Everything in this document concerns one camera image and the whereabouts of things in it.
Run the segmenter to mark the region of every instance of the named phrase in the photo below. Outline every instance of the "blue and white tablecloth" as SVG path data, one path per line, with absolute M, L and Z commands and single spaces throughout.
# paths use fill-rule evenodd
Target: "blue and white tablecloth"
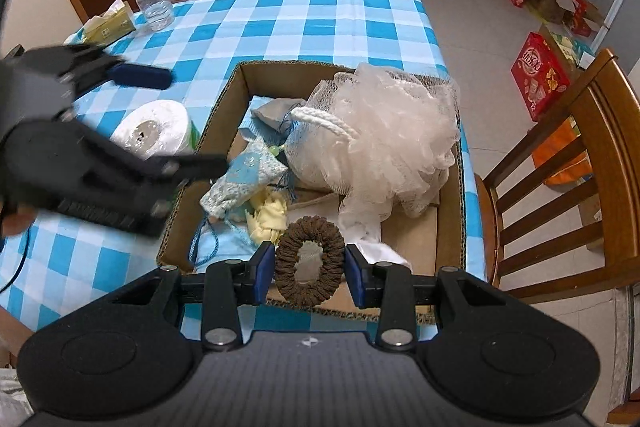
M 175 22 L 158 33 L 138 16 L 138 30 L 110 47 L 127 60 L 172 68 L 174 84 L 158 91 L 108 82 L 78 100 L 81 120 L 110 136 L 140 105 L 171 99 L 186 106 L 201 132 L 244 60 L 318 60 L 352 68 L 369 62 L 447 73 L 420 0 L 195 0 L 177 4 L 175 14 Z M 478 195 L 464 136 L 462 150 L 466 270 L 484 279 Z M 7 241 L 0 282 L 14 273 L 24 244 L 24 235 Z M 43 212 L 32 227 L 24 269 L 0 295 L 0 305 L 36 330 L 155 268 L 158 247 L 159 241 Z M 199 312 L 199 305 L 188 306 L 187 336 L 199 336 Z M 252 328 L 373 333 L 377 325 L 267 306 L 241 307 L 239 314 L 245 334 Z M 422 327 L 420 336 L 433 333 L 434 327 Z

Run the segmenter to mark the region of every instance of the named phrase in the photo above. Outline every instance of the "toilet paper roll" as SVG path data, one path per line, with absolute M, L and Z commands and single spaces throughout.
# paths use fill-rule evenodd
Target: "toilet paper roll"
M 145 103 L 111 135 L 112 141 L 144 159 L 193 152 L 199 139 L 187 109 L 174 100 Z

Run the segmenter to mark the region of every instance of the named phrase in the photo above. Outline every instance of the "chair backrest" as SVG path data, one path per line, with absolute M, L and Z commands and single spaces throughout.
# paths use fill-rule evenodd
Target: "chair backrest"
M 603 50 L 527 136 L 482 181 L 494 209 L 494 285 L 500 277 L 604 239 L 604 267 L 510 290 L 528 303 L 595 293 L 640 281 L 640 105 L 616 57 Z M 498 197 L 496 187 L 573 116 L 580 136 Z M 593 177 L 508 227 L 502 214 L 587 151 Z M 602 221 L 504 258 L 504 246 L 598 194 Z

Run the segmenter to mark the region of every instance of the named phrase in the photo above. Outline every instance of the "hand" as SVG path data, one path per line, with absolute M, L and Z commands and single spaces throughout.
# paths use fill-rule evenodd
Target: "hand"
M 4 216 L 2 222 L 2 237 L 8 237 L 9 235 L 17 235 L 27 230 L 33 221 L 36 220 L 38 212 L 35 208 L 30 206 L 18 206 L 18 212 L 16 214 L 10 214 Z

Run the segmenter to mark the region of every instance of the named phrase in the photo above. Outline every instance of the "yellow cloth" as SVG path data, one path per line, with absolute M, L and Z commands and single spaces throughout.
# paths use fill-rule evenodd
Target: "yellow cloth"
M 287 201 L 279 192 L 264 188 L 250 199 L 255 212 L 244 211 L 249 237 L 256 244 L 271 241 L 276 244 L 287 230 Z

